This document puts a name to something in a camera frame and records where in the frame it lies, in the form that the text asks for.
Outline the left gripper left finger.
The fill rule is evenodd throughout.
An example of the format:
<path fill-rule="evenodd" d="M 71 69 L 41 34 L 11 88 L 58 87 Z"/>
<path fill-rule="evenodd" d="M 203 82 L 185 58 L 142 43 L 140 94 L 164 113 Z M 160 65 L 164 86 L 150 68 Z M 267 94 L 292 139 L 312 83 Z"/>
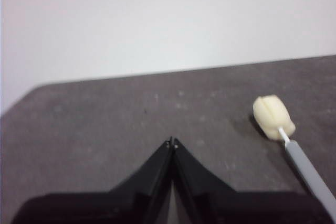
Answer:
<path fill-rule="evenodd" d="M 172 138 L 109 191 L 31 198 L 13 223 L 155 223 L 171 191 Z"/>

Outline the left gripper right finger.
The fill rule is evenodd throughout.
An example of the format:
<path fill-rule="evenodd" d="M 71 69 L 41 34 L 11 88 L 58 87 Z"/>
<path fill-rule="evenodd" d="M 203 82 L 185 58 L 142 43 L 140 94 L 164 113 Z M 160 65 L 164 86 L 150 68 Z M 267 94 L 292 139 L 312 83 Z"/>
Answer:
<path fill-rule="evenodd" d="M 289 191 L 236 191 L 173 139 L 174 185 L 191 223 L 333 223 L 315 197 Z"/>

